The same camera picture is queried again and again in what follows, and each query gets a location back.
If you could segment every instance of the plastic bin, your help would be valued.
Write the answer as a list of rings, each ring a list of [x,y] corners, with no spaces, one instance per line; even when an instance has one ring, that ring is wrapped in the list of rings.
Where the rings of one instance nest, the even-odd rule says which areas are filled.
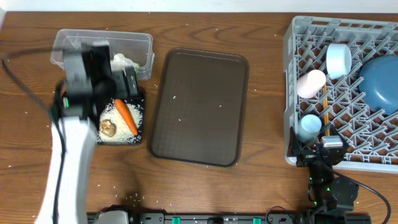
[[[62,29],[58,31],[53,48],[79,49],[81,43],[97,40],[107,40],[111,56],[117,53],[139,64],[139,78],[150,79],[155,54],[152,51],[153,38],[150,34],[133,32],[116,32],[103,30]],[[62,51],[51,53],[51,62],[62,69]]]
[[[352,57],[347,76],[330,80],[327,92],[320,90],[314,98],[297,96],[297,79],[310,70],[327,74],[326,51],[331,43],[347,44]],[[289,130],[306,114],[323,120],[329,113],[330,123],[350,145],[345,161],[337,169],[398,173],[398,111],[387,116],[384,110],[371,111],[363,101],[358,85],[363,81],[359,71],[372,58],[398,55],[398,24],[395,22],[361,21],[312,16],[296,16],[284,35],[284,72],[286,76],[286,109],[284,112],[284,154],[295,165],[295,157],[287,157]],[[328,98],[328,108],[322,102]],[[302,144],[312,148],[313,142]]]

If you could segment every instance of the gray tray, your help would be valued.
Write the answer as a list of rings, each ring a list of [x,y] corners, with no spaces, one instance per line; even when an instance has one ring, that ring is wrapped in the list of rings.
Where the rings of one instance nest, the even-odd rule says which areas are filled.
[[[326,50],[331,43],[347,44],[352,55],[350,73],[338,80],[326,75],[327,92],[320,90],[312,99],[297,96],[297,79],[310,70],[327,74]],[[284,112],[284,154],[287,157],[289,129],[297,133],[297,121],[306,114],[329,119],[350,148],[337,169],[398,173],[398,112],[386,116],[384,110],[371,111],[362,100],[358,85],[363,81],[359,71],[363,64],[382,55],[398,55],[398,24],[395,22],[361,21],[325,17],[296,16],[284,35],[284,72],[286,76],[286,109]],[[322,101],[328,97],[329,107]],[[319,139],[302,145],[311,148]]]

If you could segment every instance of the green tape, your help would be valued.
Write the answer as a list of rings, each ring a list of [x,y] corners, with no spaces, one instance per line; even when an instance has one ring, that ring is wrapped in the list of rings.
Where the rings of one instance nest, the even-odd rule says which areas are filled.
[[[180,217],[173,217],[172,224],[181,224],[181,218]]]
[[[253,224],[261,224],[261,218],[253,218]]]

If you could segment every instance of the blue bowl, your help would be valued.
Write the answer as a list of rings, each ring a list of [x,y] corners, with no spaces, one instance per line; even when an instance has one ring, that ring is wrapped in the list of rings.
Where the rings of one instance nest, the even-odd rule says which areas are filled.
[[[359,90],[366,93],[363,99],[372,110],[384,109],[388,115],[398,110],[398,56],[370,60],[359,76],[364,78]]]

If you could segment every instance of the brown food item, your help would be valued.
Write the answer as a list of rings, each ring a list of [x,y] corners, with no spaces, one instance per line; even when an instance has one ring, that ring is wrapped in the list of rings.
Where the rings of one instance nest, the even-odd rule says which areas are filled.
[[[99,130],[108,137],[113,137],[116,133],[116,126],[111,123],[110,119],[103,120],[99,124]]]

